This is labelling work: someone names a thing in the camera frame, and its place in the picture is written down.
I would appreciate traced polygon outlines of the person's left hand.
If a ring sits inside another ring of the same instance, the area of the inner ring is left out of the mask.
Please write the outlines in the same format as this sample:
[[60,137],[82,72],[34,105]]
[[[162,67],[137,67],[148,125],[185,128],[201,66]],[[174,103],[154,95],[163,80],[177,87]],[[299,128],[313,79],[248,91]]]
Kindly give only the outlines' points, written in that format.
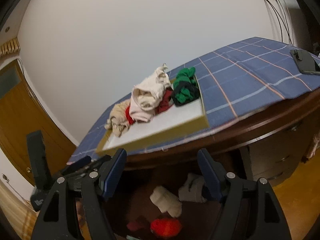
[[81,228],[85,222],[84,209],[80,198],[76,198],[76,212],[78,217],[79,227]]

